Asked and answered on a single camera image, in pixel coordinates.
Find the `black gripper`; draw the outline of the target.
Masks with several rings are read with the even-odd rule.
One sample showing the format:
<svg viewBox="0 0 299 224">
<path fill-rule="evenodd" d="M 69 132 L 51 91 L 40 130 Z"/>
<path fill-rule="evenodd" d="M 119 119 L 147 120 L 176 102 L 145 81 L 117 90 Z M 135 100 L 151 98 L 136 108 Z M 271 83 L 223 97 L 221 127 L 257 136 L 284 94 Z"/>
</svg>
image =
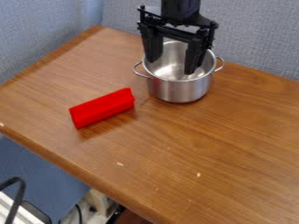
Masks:
<svg viewBox="0 0 299 224">
<path fill-rule="evenodd" d="M 139 7 L 144 56 L 153 63 L 163 55 L 164 37 L 188 43 L 184 73 L 192 74 L 201 65 L 207 49 L 212 48 L 219 24 L 200 14 L 201 0 L 161 0 L 161 8 Z"/>
</svg>

